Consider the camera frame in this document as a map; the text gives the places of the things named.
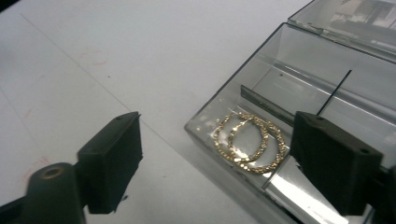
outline clear plastic lid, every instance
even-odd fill
[[[396,0],[312,1],[289,23],[396,63]]]

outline white surface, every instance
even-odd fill
[[[89,223],[256,223],[186,162],[183,125],[308,1],[20,1],[0,14],[0,204],[139,111],[144,159]]]

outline plastic display case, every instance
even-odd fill
[[[367,221],[370,206],[360,217],[340,216],[299,170],[289,146],[294,114],[304,111],[381,151],[385,168],[396,165],[395,6],[311,2],[247,59],[187,132],[224,169],[303,223]]]

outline black holder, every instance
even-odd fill
[[[320,116],[298,111],[290,154],[340,215],[360,216],[369,203],[384,220],[395,220],[395,168],[382,169],[382,153],[360,139]]]
[[[26,196],[0,207],[0,223],[81,224],[82,208],[117,209],[143,159],[139,114],[111,120],[79,152],[78,163],[56,163],[35,172]]]

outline jewelry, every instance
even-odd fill
[[[231,117],[238,116],[241,119],[244,119],[244,121],[240,122],[238,125],[232,128],[232,130],[229,133],[228,136],[228,151],[224,150],[219,143],[219,133],[221,130],[224,129],[224,126],[227,122],[230,121]],[[252,154],[247,156],[247,158],[239,158],[235,154],[235,148],[233,146],[233,140],[235,137],[236,132],[238,129],[242,126],[244,126],[248,121],[252,121],[255,125],[257,125],[260,128],[261,134],[262,134],[262,141],[261,145],[259,148]],[[250,165],[250,162],[256,161],[264,152],[264,150],[267,148],[267,143],[268,143],[268,132],[266,131],[265,127],[268,127],[268,129],[273,133],[275,136],[275,139],[277,141],[277,149],[278,152],[276,153],[276,158],[271,162],[271,164],[266,165],[266,166],[260,166],[260,167],[254,167]],[[229,116],[226,116],[225,120],[222,121],[219,124],[219,127],[214,131],[213,133],[214,140],[215,140],[215,146],[219,152],[219,154],[225,158],[228,161],[233,161],[236,165],[241,167],[242,169],[254,173],[254,174],[265,174],[269,173],[275,170],[275,168],[283,161],[287,147],[285,146],[285,142],[283,140],[281,131],[269,120],[262,120],[258,118],[257,116],[251,115],[251,114],[231,114]]]

